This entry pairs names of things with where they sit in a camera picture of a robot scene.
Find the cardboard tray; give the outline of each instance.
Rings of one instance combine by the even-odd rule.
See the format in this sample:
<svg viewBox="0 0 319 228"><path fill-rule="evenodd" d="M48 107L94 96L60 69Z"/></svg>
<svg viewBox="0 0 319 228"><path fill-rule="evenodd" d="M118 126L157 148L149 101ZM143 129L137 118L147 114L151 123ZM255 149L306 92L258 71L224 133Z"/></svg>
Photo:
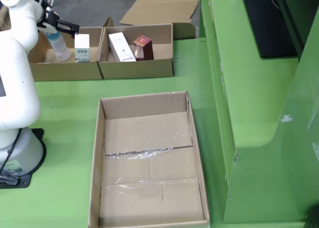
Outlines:
<svg viewBox="0 0 319 228"><path fill-rule="evenodd" d="M101 80L102 76L96 61L103 30L103 27L83 27L79 30L79 33L90 34L90 62L88 63L75 62L74 39L66 33L62 33L62 36L72 56L65 62L57 60L48 39L43 32L40 32L37 45L27 55L34 80Z"/></svg>
<svg viewBox="0 0 319 228"><path fill-rule="evenodd" d="M101 99L89 228L208 227L187 92Z"/></svg>
<svg viewBox="0 0 319 228"><path fill-rule="evenodd" d="M109 34L122 32L134 54L133 41L140 35L152 40L154 60L116 62L109 47ZM98 65L104 79L172 77L173 40L195 38L195 28L189 23L112 27L103 31Z"/></svg>

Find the concrete floor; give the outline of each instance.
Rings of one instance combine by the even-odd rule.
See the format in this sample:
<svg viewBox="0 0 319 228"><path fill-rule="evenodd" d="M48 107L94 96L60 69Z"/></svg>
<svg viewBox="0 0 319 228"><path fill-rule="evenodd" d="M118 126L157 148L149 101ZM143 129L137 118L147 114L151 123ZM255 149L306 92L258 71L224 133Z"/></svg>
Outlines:
<svg viewBox="0 0 319 228"><path fill-rule="evenodd" d="M115 26L136 0L54 0L53 8L61 20L69 21L80 26L102 26L110 16ZM198 6L192 19L192 24L199 32Z"/></svg>

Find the white box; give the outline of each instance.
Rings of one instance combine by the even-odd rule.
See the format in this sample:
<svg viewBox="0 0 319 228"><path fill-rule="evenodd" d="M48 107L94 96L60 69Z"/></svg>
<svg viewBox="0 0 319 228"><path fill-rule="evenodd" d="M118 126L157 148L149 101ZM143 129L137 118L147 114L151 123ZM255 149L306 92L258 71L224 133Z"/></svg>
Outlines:
<svg viewBox="0 0 319 228"><path fill-rule="evenodd" d="M74 39L75 62L90 62L90 35L76 34Z"/></svg>
<svg viewBox="0 0 319 228"><path fill-rule="evenodd" d="M116 62L136 61L122 32L109 34L109 44Z"/></svg>

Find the red packaging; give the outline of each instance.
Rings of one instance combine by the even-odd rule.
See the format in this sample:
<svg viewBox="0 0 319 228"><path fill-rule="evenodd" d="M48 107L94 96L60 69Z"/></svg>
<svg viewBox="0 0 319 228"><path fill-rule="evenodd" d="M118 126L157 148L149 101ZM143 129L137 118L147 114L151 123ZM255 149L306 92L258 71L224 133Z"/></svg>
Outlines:
<svg viewBox="0 0 319 228"><path fill-rule="evenodd" d="M153 46L152 40L146 36L141 35L134 42L134 54L137 61L140 60L153 60Z"/></svg>

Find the empty cardboard box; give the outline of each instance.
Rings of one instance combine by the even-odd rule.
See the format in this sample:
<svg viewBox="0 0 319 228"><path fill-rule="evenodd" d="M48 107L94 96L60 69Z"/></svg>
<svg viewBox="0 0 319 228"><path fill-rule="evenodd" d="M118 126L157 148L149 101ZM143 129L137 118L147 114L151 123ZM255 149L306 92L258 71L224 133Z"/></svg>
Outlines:
<svg viewBox="0 0 319 228"><path fill-rule="evenodd" d="M122 32L132 52L133 42L144 35L152 40L154 60L116 62L109 46L109 34ZM104 79L171 77L173 73L173 24L105 27L98 64Z"/></svg>
<svg viewBox="0 0 319 228"><path fill-rule="evenodd" d="M62 35L72 56L65 62L57 60L48 39L43 32L40 32L37 45L27 55L34 80L101 80L97 56L103 29L104 27L82 27L79 30L80 34L90 35L90 62L88 63L75 62L74 39L66 33L62 33Z"/></svg>
<svg viewBox="0 0 319 228"><path fill-rule="evenodd" d="M187 92L101 99L89 228L208 227Z"/></svg>

